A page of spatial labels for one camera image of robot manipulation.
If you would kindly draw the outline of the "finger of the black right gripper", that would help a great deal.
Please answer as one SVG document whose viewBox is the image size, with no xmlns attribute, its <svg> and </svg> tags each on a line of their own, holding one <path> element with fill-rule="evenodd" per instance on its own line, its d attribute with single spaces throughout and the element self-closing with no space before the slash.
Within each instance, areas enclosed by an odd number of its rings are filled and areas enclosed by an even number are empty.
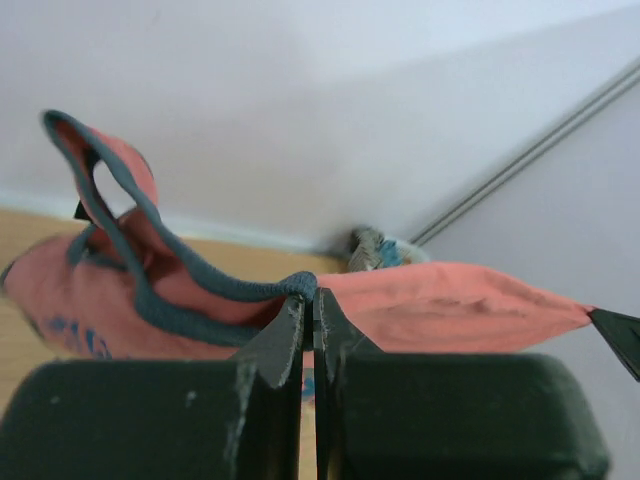
<svg viewBox="0 0 640 480">
<path fill-rule="evenodd" d="M 638 381 L 640 375 L 639 319 L 602 309 L 594 309 L 588 316 L 618 360 Z"/>
</svg>

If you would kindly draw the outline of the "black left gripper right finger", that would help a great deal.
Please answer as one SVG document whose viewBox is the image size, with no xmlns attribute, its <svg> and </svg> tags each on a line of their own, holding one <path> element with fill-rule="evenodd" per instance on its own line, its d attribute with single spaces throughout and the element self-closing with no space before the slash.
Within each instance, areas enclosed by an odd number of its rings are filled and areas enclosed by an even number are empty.
<svg viewBox="0 0 640 480">
<path fill-rule="evenodd" d="M 604 479 L 577 379 L 540 354 L 386 353 L 334 294 L 313 302 L 321 479 Z"/>
</svg>

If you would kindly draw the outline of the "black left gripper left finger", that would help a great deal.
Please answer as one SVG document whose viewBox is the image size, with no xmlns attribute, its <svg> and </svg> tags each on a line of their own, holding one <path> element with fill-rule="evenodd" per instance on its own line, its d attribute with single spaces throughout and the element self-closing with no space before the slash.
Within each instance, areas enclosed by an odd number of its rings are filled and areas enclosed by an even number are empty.
<svg viewBox="0 0 640 480">
<path fill-rule="evenodd" d="M 5 479 L 294 479 L 305 303 L 224 361 L 59 361 L 1 421 Z"/>
</svg>

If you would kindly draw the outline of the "red graphic tank top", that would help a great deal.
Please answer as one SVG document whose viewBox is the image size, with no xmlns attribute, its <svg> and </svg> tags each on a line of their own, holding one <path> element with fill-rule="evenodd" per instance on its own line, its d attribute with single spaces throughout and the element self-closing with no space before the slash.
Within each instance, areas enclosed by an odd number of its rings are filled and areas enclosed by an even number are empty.
<svg viewBox="0 0 640 480">
<path fill-rule="evenodd" d="M 288 298 L 310 304 L 320 292 L 390 353 L 513 353 L 590 323 L 589 306 L 478 265 L 235 278 L 164 224 L 153 174 L 134 147 L 58 110 L 41 121 L 73 174 L 76 214 L 88 225 L 17 257 L 1 289 L 46 343 L 79 356 L 224 360 Z"/>
</svg>

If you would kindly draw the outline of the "light blue garment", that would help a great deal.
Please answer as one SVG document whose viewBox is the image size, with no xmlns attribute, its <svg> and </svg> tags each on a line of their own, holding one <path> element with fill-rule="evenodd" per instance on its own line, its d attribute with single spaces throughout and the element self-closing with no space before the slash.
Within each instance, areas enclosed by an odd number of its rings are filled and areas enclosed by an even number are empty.
<svg viewBox="0 0 640 480">
<path fill-rule="evenodd" d="M 383 240 L 377 248 L 379 268 L 392 268 L 404 264 L 404 256 L 395 240 Z"/>
</svg>

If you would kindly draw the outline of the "white perforated plastic basket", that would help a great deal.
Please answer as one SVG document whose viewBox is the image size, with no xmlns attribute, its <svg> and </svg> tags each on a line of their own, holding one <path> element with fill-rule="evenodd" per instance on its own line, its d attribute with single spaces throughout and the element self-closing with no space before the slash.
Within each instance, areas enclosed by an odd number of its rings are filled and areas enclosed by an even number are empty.
<svg viewBox="0 0 640 480">
<path fill-rule="evenodd" d="M 404 264 L 428 263 L 430 256 L 419 246 L 395 239 L 396 249 Z"/>
</svg>

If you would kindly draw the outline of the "striped black white garment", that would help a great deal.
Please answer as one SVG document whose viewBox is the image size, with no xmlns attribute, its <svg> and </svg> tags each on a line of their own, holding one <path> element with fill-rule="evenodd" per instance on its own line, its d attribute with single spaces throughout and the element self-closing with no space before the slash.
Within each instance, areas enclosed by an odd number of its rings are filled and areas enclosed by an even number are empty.
<svg viewBox="0 0 640 480">
<path fill-rule="evenodd" d="M 386 267 L 386 260 L 382 253 L 386 240 L 379 230 L 361 226 L 351 232 L 350 258 L 348 270 L 350 272 L 372 271 Z"/>
</svg>

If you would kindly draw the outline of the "right aluminium frame post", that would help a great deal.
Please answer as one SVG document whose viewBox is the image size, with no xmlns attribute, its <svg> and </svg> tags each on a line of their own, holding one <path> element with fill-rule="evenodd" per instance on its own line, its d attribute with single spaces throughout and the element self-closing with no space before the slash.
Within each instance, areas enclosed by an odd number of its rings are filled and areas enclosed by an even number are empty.
<svg viewBox="0 0 640 480">
<path fill-rule="evenodd" d="M 566 140 L 610 104 L 618 100 L 639 83 L 639 59 L 614 75 L 578 105 L 564 114 L 551 127 L 544 130 L 522 147 L 504 166 L 496 170 L 469 193 L 456 200 L 441 215 L 428 223 L 411 242 L 424 246 L 444 229 L 474 209 L 514 177 L 541 159 L 546 153 Z"/>
</svg>

